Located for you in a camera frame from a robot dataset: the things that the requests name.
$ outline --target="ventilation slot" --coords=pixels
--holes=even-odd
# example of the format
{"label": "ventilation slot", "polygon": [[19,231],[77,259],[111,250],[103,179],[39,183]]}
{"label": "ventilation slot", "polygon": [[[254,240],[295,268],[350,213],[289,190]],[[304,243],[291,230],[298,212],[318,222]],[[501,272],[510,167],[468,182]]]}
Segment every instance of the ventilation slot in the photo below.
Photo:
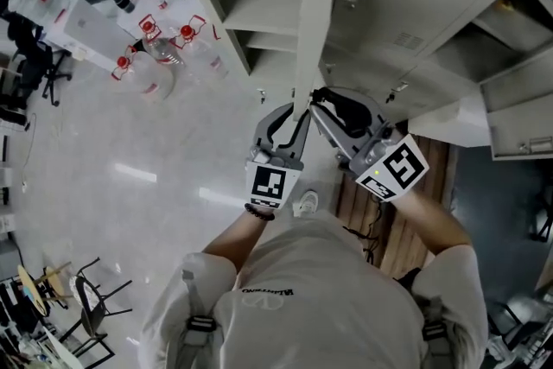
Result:
{"label": "ventilation slot", "polygon": [[400,33],[396,37],[396,40],[394,41],[394,45],[398,45],[399,47],[406,48],[411,51],[415,51],[417,48],[421,46],[423,42],[424,42],[424,39],[421,39],[416,35],[411,35],[409,33]]}

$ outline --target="bracelet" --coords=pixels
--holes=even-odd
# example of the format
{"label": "bracelet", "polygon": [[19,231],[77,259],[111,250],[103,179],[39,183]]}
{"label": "bracelet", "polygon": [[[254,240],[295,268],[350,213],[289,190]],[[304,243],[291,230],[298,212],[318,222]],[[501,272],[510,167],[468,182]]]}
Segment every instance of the bracelet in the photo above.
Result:
{"label": "bracelet", "polygon": [[256,216],[258,219],[261,219],[263,221],[272,221],[272,220],[275,219],[275,214],[273,214],[273,213],[271,213],[271,214],[260,213],[250,203],[246,203],[244,205],[244,208],[248,213],[250,213],[251,215]]}

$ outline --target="red cap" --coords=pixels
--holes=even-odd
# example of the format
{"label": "red cap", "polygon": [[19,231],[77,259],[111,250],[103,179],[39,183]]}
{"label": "red cap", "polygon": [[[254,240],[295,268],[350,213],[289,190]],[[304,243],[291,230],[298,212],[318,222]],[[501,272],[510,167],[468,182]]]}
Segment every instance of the red cap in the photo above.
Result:
{"label": "red cap", "polygon": [[127,66],[129,66],[129,64],[129,59],[127,59],[126,57],[121,56],[118,58],[118,67],[126,68]]}
{"label": "red cap", "polygon": [[142,29],[146,31],[147,33],[150,32],[154,28],[154,24],[152,22],[145,22],[142,26]]}
{"label": "red cap", "polygon": [[181,28],[181,34],[183,37],[192,37],[194,35],[194,30],[192,29],[192,27],[190,25],[184,25],[182,28]]}

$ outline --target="person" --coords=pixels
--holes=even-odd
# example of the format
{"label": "person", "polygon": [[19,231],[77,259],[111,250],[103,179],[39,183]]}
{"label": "person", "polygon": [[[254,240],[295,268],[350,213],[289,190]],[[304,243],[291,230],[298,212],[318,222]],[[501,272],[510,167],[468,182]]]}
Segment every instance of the person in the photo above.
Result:
{"label": "person", "polygon": [[[435,254],[410,290],[369,265],[337,219],[316,212],[315,193],[302,198],[302,221],[257,248],[276,222],[263,220],[269,208],[254,207],[184,258],[144,323],[141,367],[183,368],[191,359],[225,369],[424,367],[429,345],[416,297],[441,301],[454,367],[480,367],[486,307],[467,232],[417,191],[392,203]],[[215,330],[187,357],[183,325],[202,303]]]}

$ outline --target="wooden floor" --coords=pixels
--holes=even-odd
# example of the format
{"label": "wooden floor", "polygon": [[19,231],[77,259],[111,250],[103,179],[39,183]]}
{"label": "wooden floor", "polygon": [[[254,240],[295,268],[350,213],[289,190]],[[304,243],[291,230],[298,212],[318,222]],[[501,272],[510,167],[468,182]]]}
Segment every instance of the wooden floor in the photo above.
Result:
{"label": "wooden floor", "polygon": [[[454,150],[450,153],[448,143],[425,137],[415,137],[415,140],[430,166],[416,188],[448,207],[454,177]],[[393,205],[378,203],[375,195],[346,176],[336,215],[344,226],[367,237],[361,242],[368,261],[390,277],[400,278],[424,265],[428,251],[405,223],[405,218]]]}

